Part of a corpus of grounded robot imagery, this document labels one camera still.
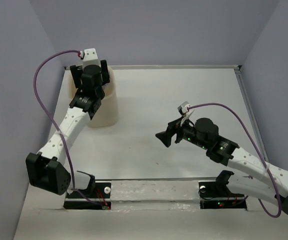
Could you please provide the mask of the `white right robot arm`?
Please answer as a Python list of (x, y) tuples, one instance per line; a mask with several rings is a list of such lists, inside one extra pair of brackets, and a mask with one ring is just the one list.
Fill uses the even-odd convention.
[(178, 118), (155, 136), (167, 148), (173, 136), (176, 143), (185, 140), (204, 149), (213, 162), (246, 174), (243, 177), (222, 171), (214, 183), (214, 190), (219, 196), (230, 192), (247, 195), (280, 206), (282, 212), (288, 215), (288, 170), (263, 163), (237, 143), (220, 136), (218, 126), (209, 118), (199, 118), (195, 122)]

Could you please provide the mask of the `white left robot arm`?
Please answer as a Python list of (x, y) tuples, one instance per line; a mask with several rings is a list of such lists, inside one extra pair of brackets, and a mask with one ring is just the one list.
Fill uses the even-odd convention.
[(63, 121), (56, 132), (37, 152), (26, 157), (29, 183), (42, 190), (63, 195), (67, 191), (78, 191), (88, 198), (95, 191), (95, 177), (84, 172), (64, 167), (71, 160), (69, 149), (83, 128), (93, 119), (105, 97), (104, 86), (110, 82), (106, 60), (99, 65), (91, 64), (78, 70), (71, 66), (77, 91), (69, 104)]

